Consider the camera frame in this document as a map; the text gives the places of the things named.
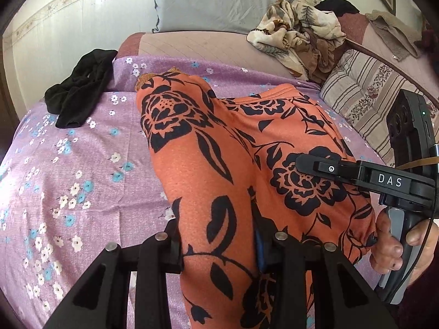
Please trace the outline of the dark maroon sleeve forearm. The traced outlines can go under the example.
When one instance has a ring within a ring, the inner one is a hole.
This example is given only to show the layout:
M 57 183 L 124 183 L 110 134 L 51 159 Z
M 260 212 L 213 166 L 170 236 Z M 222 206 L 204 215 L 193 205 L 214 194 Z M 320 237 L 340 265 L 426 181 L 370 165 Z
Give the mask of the dark maroon sleeve forearm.
M 438 276 L 425 272 L 411 284 L 398 310 L 398 327 L 438 328 Z

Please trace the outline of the person's right hand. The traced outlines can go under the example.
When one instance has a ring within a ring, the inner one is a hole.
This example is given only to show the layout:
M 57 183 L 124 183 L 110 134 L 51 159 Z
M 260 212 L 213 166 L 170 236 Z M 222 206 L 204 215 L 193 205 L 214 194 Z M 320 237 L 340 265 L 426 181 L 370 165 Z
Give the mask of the person's right hand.
M 428 226 L 428 220 L 418 223 L 407 234 L 407 243 L 411 246 L 420 246 L 426 235 Z M 381 211 L 376 219 L 376 233 L 378 240 L 371 248 L 370 262 L 372 268 L 383 275 L 391 271 L 399 270 L 403 265 L 403 246 L 391 235 L 390 230 L 391 220 L 385 211 Z M 422 276 L 432 263 L 437 244 L 438 226 L 436 223 L 433 223 L 421 256 L 415 269 L 412 271 L 409 284 L 413 284 L 420 276 Z

